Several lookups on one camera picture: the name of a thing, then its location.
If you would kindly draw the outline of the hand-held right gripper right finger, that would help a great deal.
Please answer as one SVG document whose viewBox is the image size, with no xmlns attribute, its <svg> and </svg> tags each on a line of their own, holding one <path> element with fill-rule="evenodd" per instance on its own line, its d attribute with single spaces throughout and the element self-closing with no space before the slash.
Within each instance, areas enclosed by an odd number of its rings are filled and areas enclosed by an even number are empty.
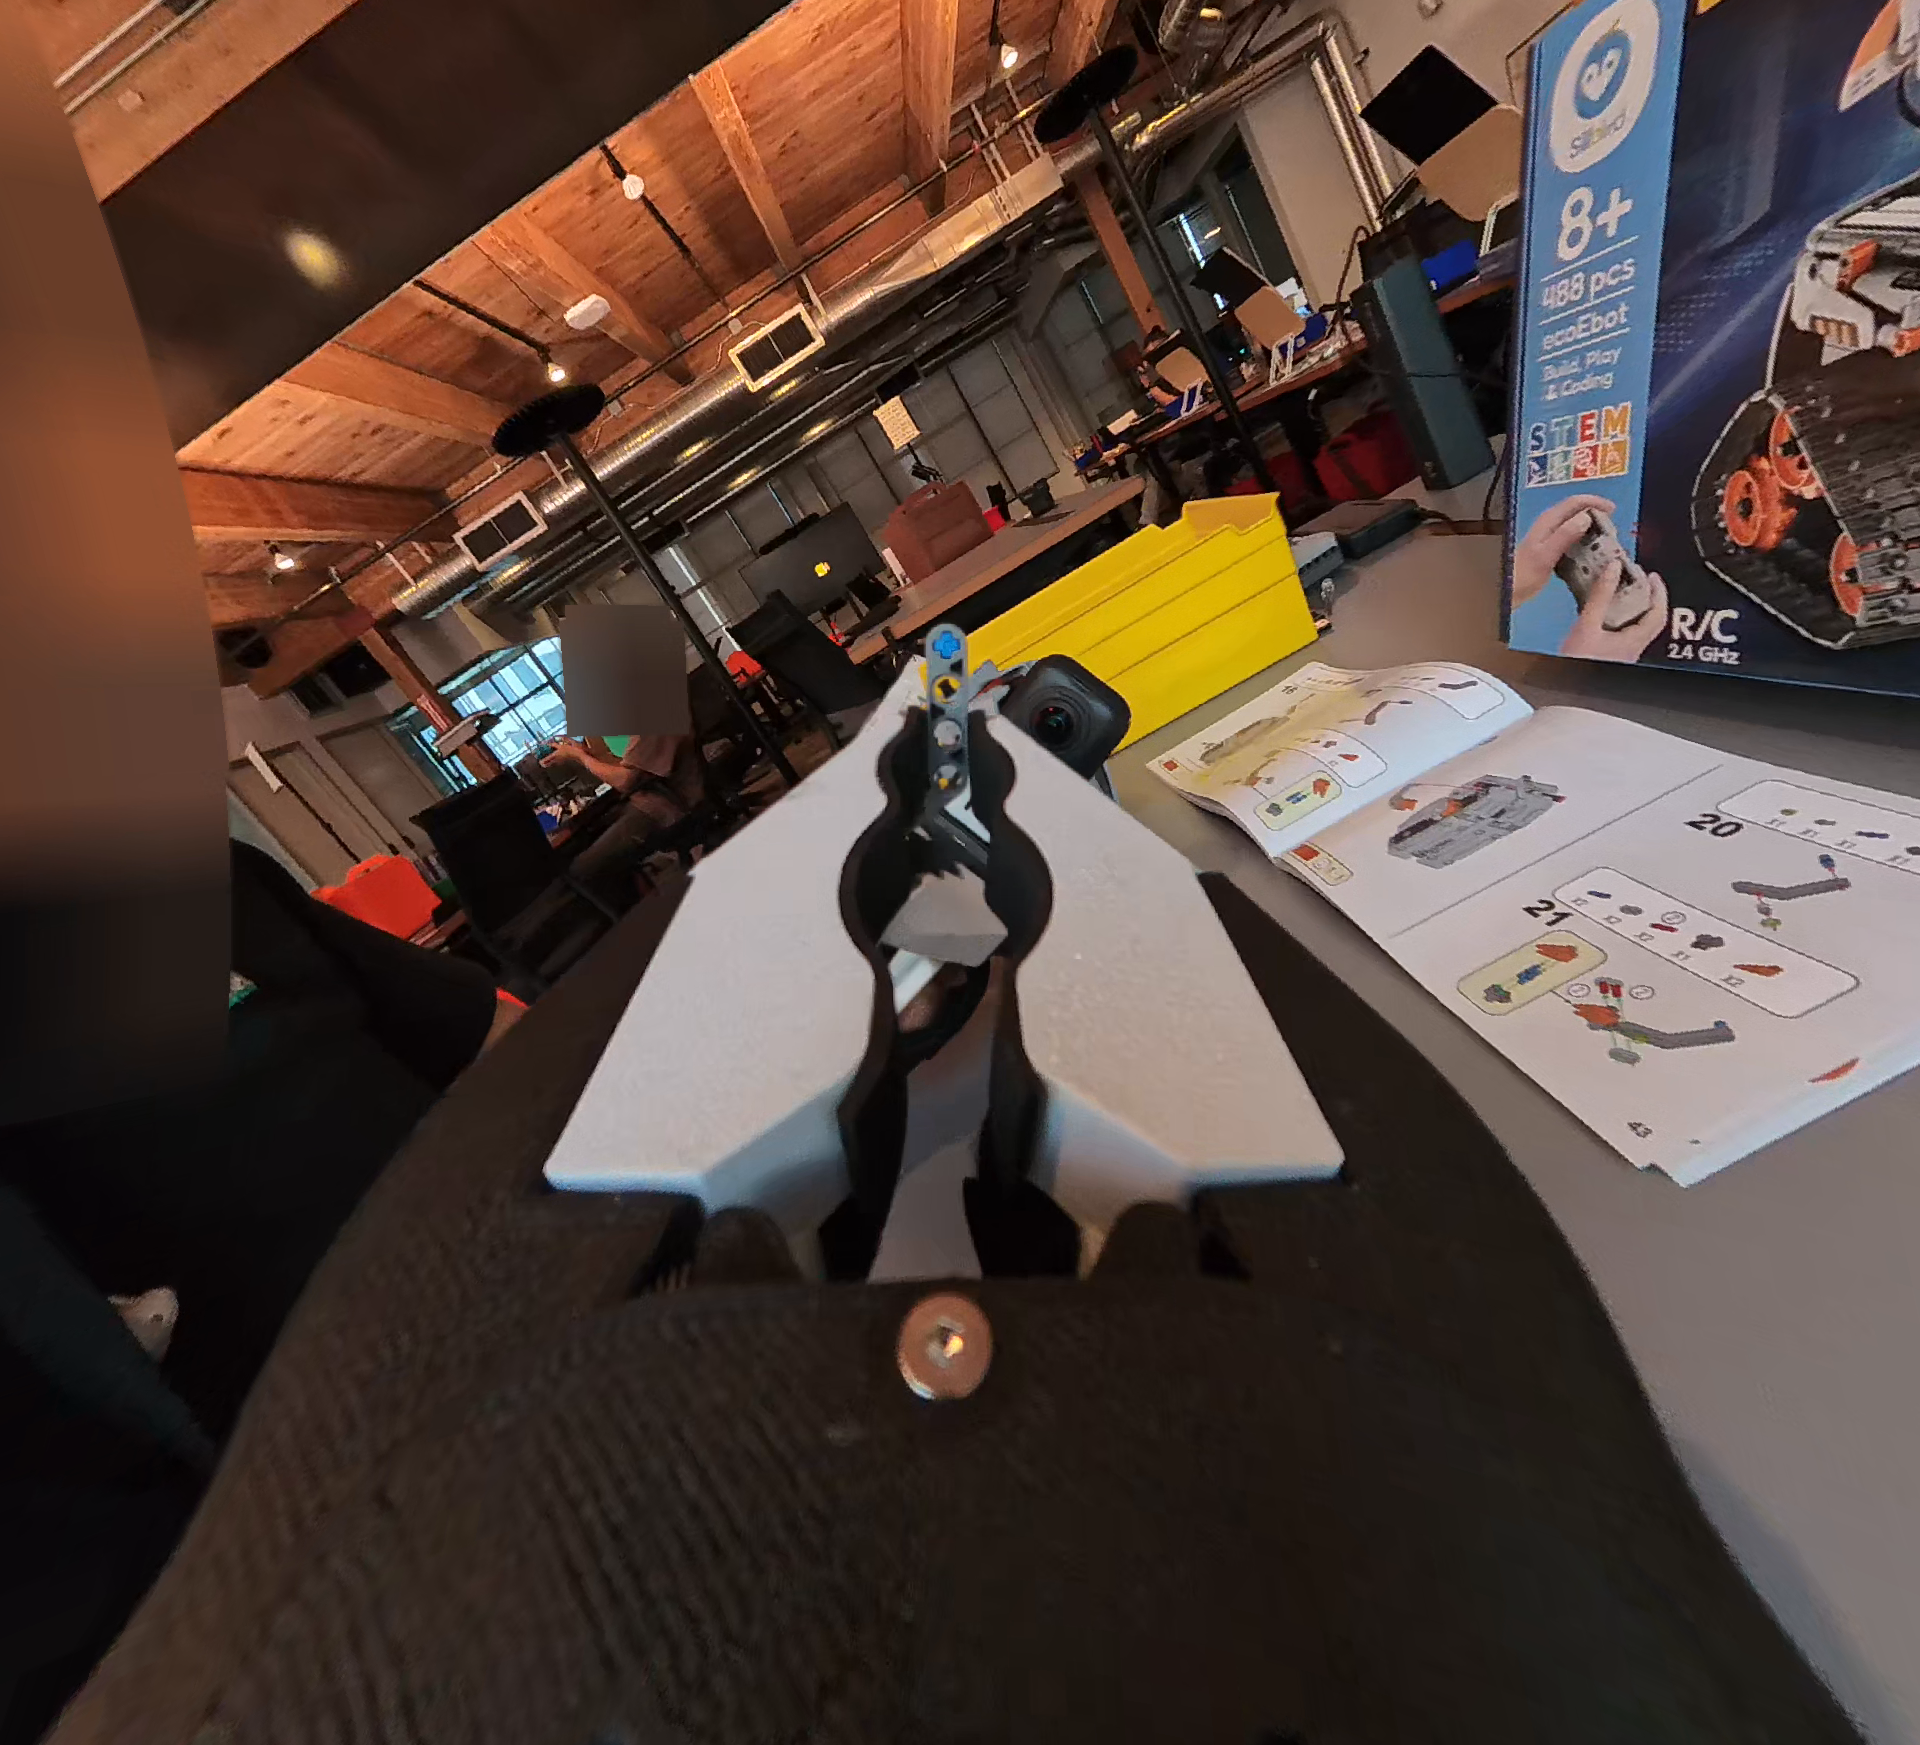
<svg viewBox="0 0 1920 1745">
<path fill-rule="evenodd" d="M 1020 729 L 972 724 L 1002 927 L 967 1229 L 987 1277 L 1071 1277 L 1142 1204 L 1329 1183 L 1340 1144 L 1199 872 Z"/>
</svg>

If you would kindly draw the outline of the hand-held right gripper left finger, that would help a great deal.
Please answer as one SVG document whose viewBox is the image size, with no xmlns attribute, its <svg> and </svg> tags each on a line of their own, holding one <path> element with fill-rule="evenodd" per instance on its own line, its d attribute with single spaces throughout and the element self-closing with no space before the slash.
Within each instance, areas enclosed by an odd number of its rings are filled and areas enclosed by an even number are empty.
<svg viewBox="0 0 1920 1745">
<path fill-rule="evenodd" d="M 840 872 L 883 810 L 876 767 L 919 691 L 900 675 L 852 742 L 709 852 L 548 1152 L 560 1193 L 662 1193 L 767 1212 L 835 1277 L 822 1229 L 848 1200 L 837 1108 L 867 1052 L 873 1005 L 893 1026 L 932 984 L 906 953 L 880 972 L 840 917 Z"/>
</svg>

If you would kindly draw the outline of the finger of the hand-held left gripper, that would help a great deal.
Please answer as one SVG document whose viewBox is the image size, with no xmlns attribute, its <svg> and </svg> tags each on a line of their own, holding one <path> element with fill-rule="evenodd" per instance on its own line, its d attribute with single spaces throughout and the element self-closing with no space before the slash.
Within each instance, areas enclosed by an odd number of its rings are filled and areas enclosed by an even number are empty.
<svg viewBox="0 0 1920 1745">
<path fill-rule="evenodd" d="M 1004 923 L 987 903 L 984 880 L 970 871 L 929 872 L 880 933 L 884 956 L 932 965 L 980 965 L 1004 940 Z"/>
</svg>

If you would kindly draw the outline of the bent grey toy beam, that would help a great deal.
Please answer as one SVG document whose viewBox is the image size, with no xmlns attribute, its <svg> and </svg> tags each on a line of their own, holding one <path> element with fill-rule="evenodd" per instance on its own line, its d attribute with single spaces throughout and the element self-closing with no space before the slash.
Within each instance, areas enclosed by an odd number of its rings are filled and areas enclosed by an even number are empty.
<svg viewBox="0 0 1920 1745">
<path fill-rule="evenodd" d="M 919 830 L 940 868 L 962 868 L 984 878 L 991 839 L 972 810 L 969 710 L 978 682 L 962 667 L 925 658 L 925 770 Z"/>
</svg>

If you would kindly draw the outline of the grey desk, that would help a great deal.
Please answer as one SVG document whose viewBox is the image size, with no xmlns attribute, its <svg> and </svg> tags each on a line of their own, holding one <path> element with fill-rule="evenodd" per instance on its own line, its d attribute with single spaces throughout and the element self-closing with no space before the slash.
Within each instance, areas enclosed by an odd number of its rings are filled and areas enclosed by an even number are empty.
<svg viewBox="0 0 1920 1745">
<path fill-rule="evenodd" d="M 1475 1108 L 1571 1243 L 1693 1491 L 1779 1624 L 1872 1742 L 1915 1742 L 1915 1075 L 1714 1178 L 1626 1166 L 1231 824 L 1148 777 L 1169 745 L 1318 655 L 1451 658 L 1779 769 L 1915 795 L 1915 705 L 1513 653 L 1500 535 L 1423 529 L 1349 567 L 1331 632 L 1163 729 L 1122 803 L 1231 877 Z"/>
</svg>

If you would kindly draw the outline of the yellow plastic bin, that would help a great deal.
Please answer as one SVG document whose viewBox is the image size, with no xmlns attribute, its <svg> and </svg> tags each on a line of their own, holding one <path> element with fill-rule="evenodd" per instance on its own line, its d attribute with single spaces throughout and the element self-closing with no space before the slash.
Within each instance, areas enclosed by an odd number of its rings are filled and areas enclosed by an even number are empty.
<svg viewBox="0 0 1920 1745">
<path fill-rule="evenodd" d="M 1130 745 L 1317 644 L 1276 493 L 1192 501 L 967 638 L 995 672 L 1063 653 L 1130 709 Z"/>
</svg>

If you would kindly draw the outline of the brown paper bag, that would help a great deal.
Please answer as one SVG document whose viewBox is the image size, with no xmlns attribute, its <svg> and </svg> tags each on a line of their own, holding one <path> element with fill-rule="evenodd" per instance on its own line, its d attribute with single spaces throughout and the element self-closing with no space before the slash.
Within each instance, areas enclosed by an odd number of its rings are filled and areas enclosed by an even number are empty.
<svg viewBox="0 0 1920 1745">
<path fill-rule="evenodd" d="M 923 485 L 880 525 L 878 548 L 904 585 L 919 585 L 993 535 L 972 486 Z"/>
</svg>

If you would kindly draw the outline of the black office chair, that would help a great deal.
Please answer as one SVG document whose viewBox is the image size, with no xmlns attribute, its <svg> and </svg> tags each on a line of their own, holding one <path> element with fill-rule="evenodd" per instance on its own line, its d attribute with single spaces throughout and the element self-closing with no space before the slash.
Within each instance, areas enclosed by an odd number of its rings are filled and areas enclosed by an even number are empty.
<svg viewBox="0 0 1920 1745">
<path fill-rule="evenodd" d="M 564 871 L 515 775 L 424 807 L 411 823 L 509 982 L 547 989 L 607 936 L 607 909 Z"/>
</svg>

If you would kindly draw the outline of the black monitor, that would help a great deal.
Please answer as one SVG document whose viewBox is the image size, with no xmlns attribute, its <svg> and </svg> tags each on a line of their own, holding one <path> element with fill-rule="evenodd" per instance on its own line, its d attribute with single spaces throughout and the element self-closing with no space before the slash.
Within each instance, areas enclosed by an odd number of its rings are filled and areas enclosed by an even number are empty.
<svg viewBox="0 0 1920 1745">
<path fill-rule="evenodd" d="M 884 572 L 875 538 L 844 503 L 788 529 L 750 558 L 740 578 L 755 603 L 783 600 L 802 616 L 844 605 L 858 581 Z"/>
</svg>

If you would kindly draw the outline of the orange bin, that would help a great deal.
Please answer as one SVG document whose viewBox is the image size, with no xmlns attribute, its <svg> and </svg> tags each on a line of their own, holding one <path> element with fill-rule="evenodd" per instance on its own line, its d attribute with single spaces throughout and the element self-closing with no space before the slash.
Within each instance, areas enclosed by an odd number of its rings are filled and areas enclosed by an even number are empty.
<svg viewBox="0 0 1920 1745">
<path fill-rule="evenodd" d="M 396 940 L 418 941 L 437 923 L 440 894 L 418 864 L 399 854 L 377 854 L 350 867 L 338 886 L 312 897 Z"/>
</svg>

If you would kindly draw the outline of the person's black shirt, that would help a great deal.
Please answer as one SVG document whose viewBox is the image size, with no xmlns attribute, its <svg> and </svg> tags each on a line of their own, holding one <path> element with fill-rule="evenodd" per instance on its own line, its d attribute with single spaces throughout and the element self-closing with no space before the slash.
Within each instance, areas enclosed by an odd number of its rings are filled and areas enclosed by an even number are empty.
<svg viewBox="0 0 1920 1745">
<path fill-rule="evenodd" d="M 109 1652 L 324 1255 L 520 1016 L 268 852 L 232 840 L 229 871 L 217 1072 L 4 1108 L 4 1742 L 38 1742 Z"/>
</svg>

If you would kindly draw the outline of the red bag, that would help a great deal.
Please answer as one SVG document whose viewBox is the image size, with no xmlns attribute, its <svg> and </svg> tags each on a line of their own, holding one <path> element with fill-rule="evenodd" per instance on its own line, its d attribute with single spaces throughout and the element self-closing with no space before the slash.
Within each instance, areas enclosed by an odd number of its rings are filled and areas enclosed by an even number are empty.
<svg viewBox="0 0 1920 1745">
<path fill-rule="evenodd" d="M 1314 473 L 1333 506 L 1387 499 L 1402 485 L 1422 482 L 1413 447 L 1388 409 L 1365 412 L 1329 437 L 1314 459 Z"/>
</svg>

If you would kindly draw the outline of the open instruction booklet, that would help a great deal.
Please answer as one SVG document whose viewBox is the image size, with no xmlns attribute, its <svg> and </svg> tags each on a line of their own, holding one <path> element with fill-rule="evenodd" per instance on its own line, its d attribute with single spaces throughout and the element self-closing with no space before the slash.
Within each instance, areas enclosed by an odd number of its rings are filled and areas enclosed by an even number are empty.
<svg viewBox="0 0 1920 1745">
<path fill-rule="evenodd" d="M 1680 1186 L 1915 1072 L 1911 795 L 1456 661 L 1312 661 L 1144 769 Z"/>
</svg>

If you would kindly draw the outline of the dark green cabinet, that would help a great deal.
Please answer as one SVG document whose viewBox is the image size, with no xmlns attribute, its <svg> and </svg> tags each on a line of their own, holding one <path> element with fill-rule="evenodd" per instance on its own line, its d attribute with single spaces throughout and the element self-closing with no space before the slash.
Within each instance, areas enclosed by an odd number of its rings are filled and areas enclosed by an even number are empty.
<svg viewBox="0 0 1920 1745">
<path fill-rule="evenodd" d="M 1365 363 L 1384 393 L 1422 482 L 1446 490 L 1480 479 L 1494 453 L 1422 262 L 1402 256 L 1351 293 Z"/>
</svg>

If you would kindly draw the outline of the black panel with cardboard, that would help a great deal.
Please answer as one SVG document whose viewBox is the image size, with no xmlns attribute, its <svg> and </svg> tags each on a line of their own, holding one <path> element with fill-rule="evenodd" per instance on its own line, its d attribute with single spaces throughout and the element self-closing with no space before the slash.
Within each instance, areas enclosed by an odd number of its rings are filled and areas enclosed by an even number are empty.
<svg viewBox="0 0 1920 1745">
<path fill-rule="evenodd" d="M 1425 195 L 1463 221 L 1486 221 L 1521 189 L 1521 113 L 1433 47 L 1362 103 L 1358 117 L 1404 160 Z"/>
</svg>

